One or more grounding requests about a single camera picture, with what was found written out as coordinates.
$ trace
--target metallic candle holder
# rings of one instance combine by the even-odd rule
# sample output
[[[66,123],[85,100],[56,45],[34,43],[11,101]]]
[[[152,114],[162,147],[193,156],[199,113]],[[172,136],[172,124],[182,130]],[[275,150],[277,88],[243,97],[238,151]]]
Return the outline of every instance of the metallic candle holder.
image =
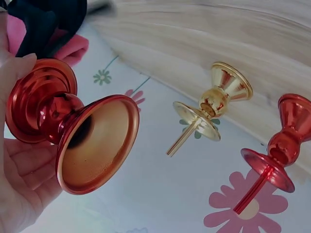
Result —
[[[175,111],[189,126],[167,151],[169,157],[173,157],[194,131],[213,141],[220,141],[220,134],[211,119],[222,116],[227,111],[230,101],[249,100],[253,96],[253,89],[248,80],[225,63],[216,62],[212,65],[211,81],[212,88],[201,96],[199,109],[177,101],[173,103]]]
[[[56,174],[68,193],[102,186],[120,168],[138,133],[136,103],[112,95],[84,106],[72,69],[56,59],[38,60],[14,86],[6,107],[11,133],[25,143],[57,144]]]
[[[296,94],[283,95],[278,101],[282,130],[268,143],[268,155],[242,149],[245,161],[260,177],[233,209],[238,215],[248,206],[266,182],[292,193],[295,186],[284,168],[298,158],[300,145],[311,140],[311,102]]]

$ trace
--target hand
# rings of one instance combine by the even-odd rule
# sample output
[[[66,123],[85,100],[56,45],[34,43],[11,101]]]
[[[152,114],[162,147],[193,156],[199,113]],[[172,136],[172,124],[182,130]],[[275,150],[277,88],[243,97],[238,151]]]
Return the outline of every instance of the hand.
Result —
[[[35,54],[15,58],[7,51],[4,15],[0,13],[0,233],[18,233],[35,223],[61,187],[55,175],[55,145],[4,138],[7,98],[36,62]]]

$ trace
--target light wood grain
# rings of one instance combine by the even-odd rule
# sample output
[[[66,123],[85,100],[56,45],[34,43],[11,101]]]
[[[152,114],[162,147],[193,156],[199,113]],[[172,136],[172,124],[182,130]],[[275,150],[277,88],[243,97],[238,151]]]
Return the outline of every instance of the light wood grain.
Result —
[[[280,130],[277,101],[285,93],[311,99],[309,0],[115,0],[115,18],[90,19],[135,69],[193,100],[211,88],[221,61],[250,81],[254,96],[230,103],[225,116],[268,143]],[[311,174],[311,142],[297,164]]]

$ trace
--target gold candle holder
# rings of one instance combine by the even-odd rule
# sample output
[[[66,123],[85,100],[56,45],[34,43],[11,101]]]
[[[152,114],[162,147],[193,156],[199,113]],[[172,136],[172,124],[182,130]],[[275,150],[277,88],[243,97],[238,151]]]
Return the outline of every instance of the gold candle holder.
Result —
[[[228,64],[214,63],[211,67],[211,81],[212,88],[200,97],[198,109],[178,101],[173,103],[175,111],[189,126],[167,151],[169,157],[174,156],[194,131],[213,141],[220,141],[218,129],[211,119],[222,116],[230,101],[249,100],[253,96],[248,80]]]

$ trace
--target red metallic surface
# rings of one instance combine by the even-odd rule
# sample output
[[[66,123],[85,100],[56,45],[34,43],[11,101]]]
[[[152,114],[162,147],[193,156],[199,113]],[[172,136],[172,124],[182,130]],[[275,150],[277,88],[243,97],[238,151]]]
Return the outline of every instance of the red metallic surface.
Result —
[[[76,78],[66,63],[56,59],[38,60],[32,72],[13,88],[7,102],[6,123],[20,141],[38,143],[48,140],[58,144],[56,174],[59,183],[65,191],[81,195],[102,186],[123,164],[138,133],[139,113],[136,103],[124,95],[112,95],[84,107],[76,94]],[[111,134],[114,136],[105,130],[107,125],[112,124],[117,125],[117,132]],[[102,149],[101,140],[105,140],[111,148]],[[66,153],[69,156],[64,167]],[[75,166],[76,162],[81,161],[85,161],[86,165]],[[102,174],[94,175],[92,171],[98,167],[105,169]],[[90,176],[89,182],[80,182],[84,174]],[[76,186],[65,179],[75,182]]]
[[[268,155],[241,150],[246,162],[260,177],[233,209],[237,214],[246,208],[266,181],[285,192],[295,191],[284,167],[297,160],[301,143],[311,140],[311,102],[300,95],[286,94],[279,99],[278,109],[282,130],[270,139]]]

